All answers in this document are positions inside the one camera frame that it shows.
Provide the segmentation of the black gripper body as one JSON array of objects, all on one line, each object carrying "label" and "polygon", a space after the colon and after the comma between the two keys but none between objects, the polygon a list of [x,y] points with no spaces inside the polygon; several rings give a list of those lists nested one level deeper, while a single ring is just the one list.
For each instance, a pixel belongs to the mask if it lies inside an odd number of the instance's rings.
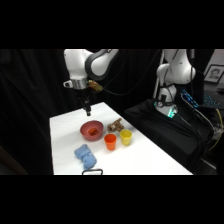
[{"label": "black gripper body", "polygon": [[85,109],[90,107],[89,91],[87,89],[77,90],[76,95]]}]

